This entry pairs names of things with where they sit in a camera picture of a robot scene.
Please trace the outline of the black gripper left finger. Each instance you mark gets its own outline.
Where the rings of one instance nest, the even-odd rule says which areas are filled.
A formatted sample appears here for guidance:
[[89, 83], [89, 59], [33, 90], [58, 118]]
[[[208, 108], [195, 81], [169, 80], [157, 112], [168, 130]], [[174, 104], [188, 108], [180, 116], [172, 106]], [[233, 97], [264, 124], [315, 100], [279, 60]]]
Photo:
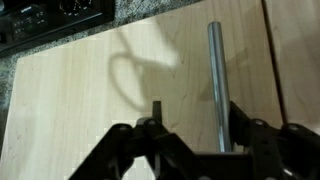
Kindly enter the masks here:
[[152, 117], [158, 121], [162, 120], [162, 108], [160, 101], [154, 101], [152, 105]]

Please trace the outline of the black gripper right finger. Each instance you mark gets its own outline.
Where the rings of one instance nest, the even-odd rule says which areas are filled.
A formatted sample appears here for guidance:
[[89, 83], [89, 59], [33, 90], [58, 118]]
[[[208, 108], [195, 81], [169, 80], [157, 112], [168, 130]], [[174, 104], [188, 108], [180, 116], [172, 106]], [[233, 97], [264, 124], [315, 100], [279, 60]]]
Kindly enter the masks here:
[[230, 102], [229, 130], [231, 141], [243, 146], [246, 153], [253, 153], [254, 126], [253, 121], [233, 101]]

